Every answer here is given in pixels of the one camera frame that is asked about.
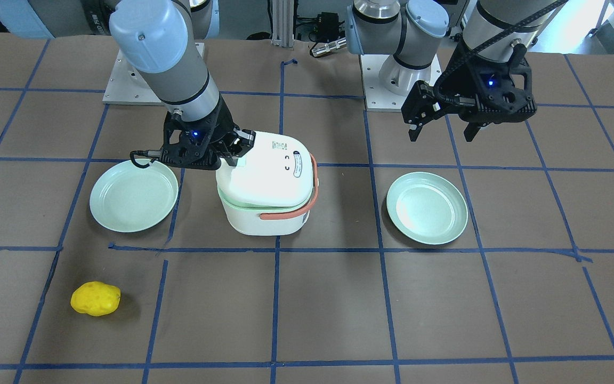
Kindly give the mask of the black idle gripper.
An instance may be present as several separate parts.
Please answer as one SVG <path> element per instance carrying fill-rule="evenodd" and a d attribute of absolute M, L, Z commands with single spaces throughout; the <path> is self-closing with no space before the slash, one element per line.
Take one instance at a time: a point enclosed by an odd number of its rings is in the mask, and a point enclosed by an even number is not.
<path fill-rule="evenodd" d="M 468 122 L 465 141 L 472 142 L 483 124 L 523 122 L 538 111 L 524 44 L 509 45 L 504 62 L 479 54 L 465 59 L 469 51 L 459 42 L 434 86 L 426 81 L 412 86 L 401 107 L 411 142 L 417 141 L 423 125 L 446 114 Z"/>

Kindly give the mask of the black gripper at cooker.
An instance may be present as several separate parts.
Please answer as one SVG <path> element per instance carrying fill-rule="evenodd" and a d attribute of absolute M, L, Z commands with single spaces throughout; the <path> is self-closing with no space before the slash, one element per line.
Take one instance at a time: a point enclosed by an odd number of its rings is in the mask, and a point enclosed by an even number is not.
<path fill-rule="evenodd" d="M 230 167 L 253 147 L 256 132 L 242 130 L 220 98 L 214 110 L 202 119 L 186 122 L 168 113 L 164 120 L 164 142 L 159 161 L 171 166 L 215 171 L 222 161 Z"/>

